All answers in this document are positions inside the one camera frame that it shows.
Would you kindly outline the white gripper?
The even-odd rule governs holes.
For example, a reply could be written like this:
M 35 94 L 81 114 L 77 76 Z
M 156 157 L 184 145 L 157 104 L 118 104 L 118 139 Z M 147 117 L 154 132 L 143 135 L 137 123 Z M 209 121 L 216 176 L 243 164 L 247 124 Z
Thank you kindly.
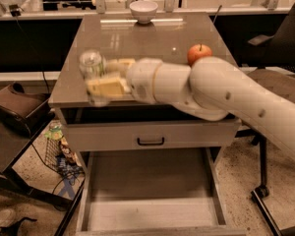
M 106 72 L 119 72 L 120 77 L 92 79 L 87 81 L 88 92 L 92 95 L 119 98 L 129 93 L 139 102 L 155 104 L 153 81 L 157 69 L 163 64 L 160 59 L 144 58 L 135 62 L 132 58 L 108 60 Z

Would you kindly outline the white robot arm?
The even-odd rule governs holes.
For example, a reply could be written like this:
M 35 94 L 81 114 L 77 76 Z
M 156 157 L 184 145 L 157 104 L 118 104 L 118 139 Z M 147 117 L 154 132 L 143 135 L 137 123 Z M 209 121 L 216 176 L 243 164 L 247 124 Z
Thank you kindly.
M 193 66 L 145 58 L 128 66 L 110 62 L 85 76 L 93 104 L 129 94 L 164 103 L 208 121 L 232 114 L 295 160 L 295 78 L 260 69 L 248 74 L 208 56 Z

